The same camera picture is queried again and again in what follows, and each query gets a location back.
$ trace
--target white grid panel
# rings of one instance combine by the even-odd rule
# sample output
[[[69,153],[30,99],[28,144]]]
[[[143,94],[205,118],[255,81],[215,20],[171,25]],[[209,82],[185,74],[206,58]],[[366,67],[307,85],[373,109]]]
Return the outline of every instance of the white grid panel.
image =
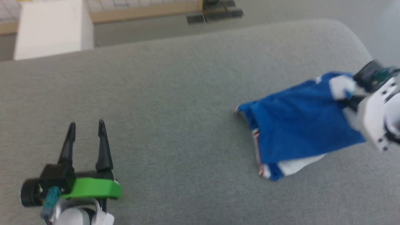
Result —
[[[53,2],[60,0],[0,0],[0,24],[18,21],[20,9],[23,4],[35,2]],[[198,0],[83,0],[89,12],[101,12],[125,8],[141,8],[156,4],[167,4],[170,2],[189,2]]]

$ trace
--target gray floor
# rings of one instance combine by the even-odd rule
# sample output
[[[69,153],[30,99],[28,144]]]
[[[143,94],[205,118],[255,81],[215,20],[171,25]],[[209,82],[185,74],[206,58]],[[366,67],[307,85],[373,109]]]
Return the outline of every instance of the gray floor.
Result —
[[[189,26],[185,16],[100,24],[96,42],[109,46],[308,18],[334,18],[349,26],[374,58],[400,65],[400,0],[235,0],[242,19]],[[14,36],[0,36],[0,61],[12,58]]]

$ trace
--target folded shirt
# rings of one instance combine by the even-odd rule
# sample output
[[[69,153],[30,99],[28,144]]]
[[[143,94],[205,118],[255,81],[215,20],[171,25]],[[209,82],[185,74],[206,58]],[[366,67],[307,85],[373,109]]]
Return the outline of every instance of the folded shirt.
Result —
[[[326,153],[365,142],[339,101],[350,98],[354,88],[351,74],[330,72],[235,107],[252,130],[260,174],[276,181]]]

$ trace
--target white box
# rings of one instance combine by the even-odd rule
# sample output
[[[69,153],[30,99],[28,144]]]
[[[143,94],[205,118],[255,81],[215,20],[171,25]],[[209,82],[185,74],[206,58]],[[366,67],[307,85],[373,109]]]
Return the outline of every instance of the white box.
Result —
[[[94,48],[94,26],[83,0],[24,4],[14,59],[38,58]]]

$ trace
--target wooden beam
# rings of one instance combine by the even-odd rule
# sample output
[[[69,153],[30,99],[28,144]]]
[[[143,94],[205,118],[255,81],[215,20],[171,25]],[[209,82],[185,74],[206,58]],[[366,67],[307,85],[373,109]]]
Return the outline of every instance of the wooden beam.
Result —
[[[169,16],[201,12],[203,0],[189,2],[171,2],[167,4],[153,5],[143,8],[127,8],[112,11],[92,12],[90,17],[94,24],[135,20],[150,17]],[[18,32],[18,22],[1,23],[0,35],[16,34]]]

